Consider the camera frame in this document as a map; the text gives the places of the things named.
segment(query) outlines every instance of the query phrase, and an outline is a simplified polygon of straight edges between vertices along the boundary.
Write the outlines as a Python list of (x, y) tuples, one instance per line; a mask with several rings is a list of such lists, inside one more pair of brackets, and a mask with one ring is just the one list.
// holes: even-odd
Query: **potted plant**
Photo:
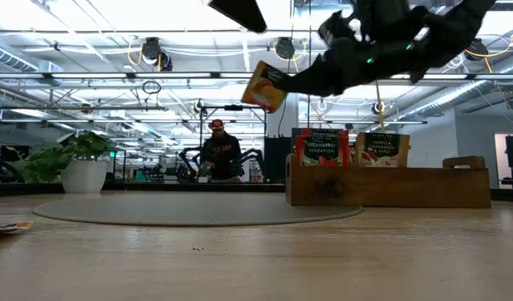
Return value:
[(65, 192), (100, 192), (106, 179), (108, 162), (97, 159), (114, 150), (108, 140), (92, 131), (84, 131), (78, 137), (69, 139), (63, 154), (70, 156), (71, 161), (61, 173)]
[(18, 153), (20, 161), (12, 163), (25, 183), (50, 183), (56, 181), (60, 171), (71, 161), (71, 156), (63, 153), (61, 145), (46, 145), (34, 150), (30, 156), (24, 157), (13, 147), (11, 151)]

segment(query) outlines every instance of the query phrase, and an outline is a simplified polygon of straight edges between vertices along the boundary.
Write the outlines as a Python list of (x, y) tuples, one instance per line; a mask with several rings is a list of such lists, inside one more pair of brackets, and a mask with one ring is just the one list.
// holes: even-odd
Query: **person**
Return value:
[(212, 137), (207, 139), (201, 152), (201, 161), (210, 168), (211, 182), (232, 182), (238, 175), (231, 170), (231, 161), (241, 155), (238, 139), (225, 132), (222, 120), (213, 120), (208, 127), (212, 130)]

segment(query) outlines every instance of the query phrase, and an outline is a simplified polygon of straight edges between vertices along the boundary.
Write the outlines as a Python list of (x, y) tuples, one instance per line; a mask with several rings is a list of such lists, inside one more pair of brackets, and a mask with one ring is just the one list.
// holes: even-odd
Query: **green leaves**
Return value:
[(78, 138), (73, 138), (69, 142), (64, 152), (78, 160), (96, 160), (104, 153), (115, 150), (108, 140), (91, 131), (85, 131)]
[(13, 167), (27, 183), (55, 181), (60, 171), (73, 160), (96, 160), (104, 153), (115, 151), (114, 145), (94, 132), (82, 132), (66, 146), (46, 145), (34, 150), (30, 157), (14, 162)]
[(45, 183), (56, 179), (59, 172), (67, 167), (71, 156), (63, 153), (61, 145), (50, 145), (35, 150), (25, 160), (13, 163), (27, 183)]

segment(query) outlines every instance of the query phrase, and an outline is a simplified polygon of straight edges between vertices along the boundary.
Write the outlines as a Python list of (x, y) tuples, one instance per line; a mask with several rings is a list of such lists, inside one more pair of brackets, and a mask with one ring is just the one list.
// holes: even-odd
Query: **vanilla cinnamon apple tea box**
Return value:
[(361, 167), (407, 167), (409, 139), (409, 135), (360, 133), (355, 163)]

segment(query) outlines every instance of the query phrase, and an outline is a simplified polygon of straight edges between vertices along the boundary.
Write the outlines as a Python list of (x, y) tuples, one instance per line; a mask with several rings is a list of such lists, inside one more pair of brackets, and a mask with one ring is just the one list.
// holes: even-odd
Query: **dark jacket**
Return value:
[(212, 180), (227, 180), (237, 176), (232, 174), (231, 160), (235, 160), (239, 155), (240, 142), (235, 136), (225, 132), (221, 138), (212, 136), (205, 141), (201, 161), (216, 164), (216, 168), (211, 168)]

